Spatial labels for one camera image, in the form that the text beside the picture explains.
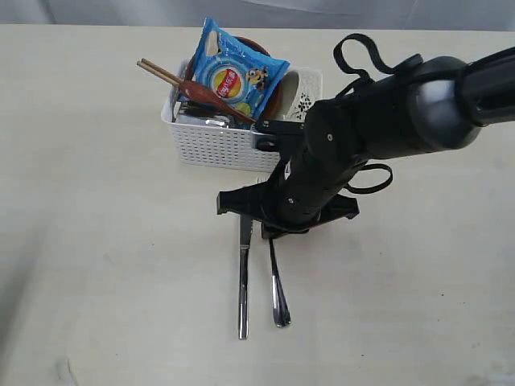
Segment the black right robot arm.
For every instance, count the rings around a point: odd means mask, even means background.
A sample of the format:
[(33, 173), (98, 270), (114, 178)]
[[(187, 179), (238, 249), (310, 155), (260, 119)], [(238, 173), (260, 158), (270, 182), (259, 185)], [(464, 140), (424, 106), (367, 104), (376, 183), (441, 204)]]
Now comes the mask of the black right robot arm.
[(486, 125), (513, 119), (513, 49), (470, 64), (407, 60), (392, 76), (316, 101), (301, 124), (257, 122), (280, 162), (265, 182), (220, 192), (216, 209), (259, 221), (266, 238), (302, 234), (358, 214), (358, 172), (464, 148)]

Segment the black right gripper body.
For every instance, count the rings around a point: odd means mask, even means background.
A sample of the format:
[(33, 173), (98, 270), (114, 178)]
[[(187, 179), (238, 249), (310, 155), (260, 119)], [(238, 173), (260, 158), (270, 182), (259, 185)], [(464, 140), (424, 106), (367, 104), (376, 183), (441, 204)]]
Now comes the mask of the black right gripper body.
[(274, 177), (276, 220), (269, 225), (311, 222), (368, 161), (352, 111), (334, 99), (317, 101), (308, 111), (303, 141)]

